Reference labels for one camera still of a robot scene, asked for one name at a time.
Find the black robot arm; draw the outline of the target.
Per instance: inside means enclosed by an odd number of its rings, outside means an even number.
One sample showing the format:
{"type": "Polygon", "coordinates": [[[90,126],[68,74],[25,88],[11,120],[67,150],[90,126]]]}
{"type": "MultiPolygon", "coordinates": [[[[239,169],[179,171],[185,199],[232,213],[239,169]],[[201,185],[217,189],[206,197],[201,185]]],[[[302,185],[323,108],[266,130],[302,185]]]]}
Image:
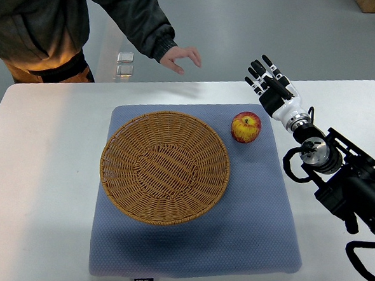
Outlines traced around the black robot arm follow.
{"type": "MultiPolygon", "coordinates": [[[[359,232],[361,219],[375,235],[375,159],[333,128],[323,134],[313,123],[314,108],[291,129],[299,147],[283,157],[285,173],[296,183],[317,185],[315,198],[339,219],[350,234],[359,232]]],[[[345,251],[367,281],[375,275],[358,258],[356,249],[375,249],[375,242],[351,241],[345,251]]]]}

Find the dark jacket sleeve forearm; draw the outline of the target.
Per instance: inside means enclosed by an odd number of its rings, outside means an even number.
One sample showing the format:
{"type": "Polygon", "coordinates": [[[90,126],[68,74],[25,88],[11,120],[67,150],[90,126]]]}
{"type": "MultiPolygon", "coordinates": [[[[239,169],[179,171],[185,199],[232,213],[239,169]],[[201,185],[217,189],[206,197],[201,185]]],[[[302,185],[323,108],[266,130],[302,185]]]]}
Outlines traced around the dark jacket sleeve forearm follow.
{"type": "Polygon", "coordinates": [[[159,62],[172,47],[175,30],[158,0],[92,0],[114,20],[138,51],[159,62]]]}

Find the person's bare hand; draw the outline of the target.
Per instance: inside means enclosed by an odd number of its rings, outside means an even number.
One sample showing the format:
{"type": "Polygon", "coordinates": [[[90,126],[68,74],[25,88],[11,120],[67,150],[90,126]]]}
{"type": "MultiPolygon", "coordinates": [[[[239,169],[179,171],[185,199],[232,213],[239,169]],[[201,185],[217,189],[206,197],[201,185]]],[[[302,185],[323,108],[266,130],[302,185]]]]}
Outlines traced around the person's bare hand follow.
{"type": "Polygon", "coordinates": [[[195,46],[187,48],[173,46],[161,57],[159,63],[167,69],[183,75],[185,73],[184,68],[179,65],[179,62],[184,59],[189,59],[197,68],[201,68],[201,55],[195,46]]]}

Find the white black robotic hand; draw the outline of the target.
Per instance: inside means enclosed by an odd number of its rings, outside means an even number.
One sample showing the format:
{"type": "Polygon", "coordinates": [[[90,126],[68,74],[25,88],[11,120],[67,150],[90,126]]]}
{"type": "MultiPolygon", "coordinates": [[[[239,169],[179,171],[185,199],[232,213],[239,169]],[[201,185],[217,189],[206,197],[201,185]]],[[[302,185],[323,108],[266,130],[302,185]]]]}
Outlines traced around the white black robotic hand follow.
{"type": "Polygon", "coordinates": [[[282,123],[288,132],[311,123],[311,116],[302,108],[301,96],[279,68],[268,56],[262,55],[251,62],[248,72],[250,77],[245,82],[259,97],[266,113],[282,123]]]}

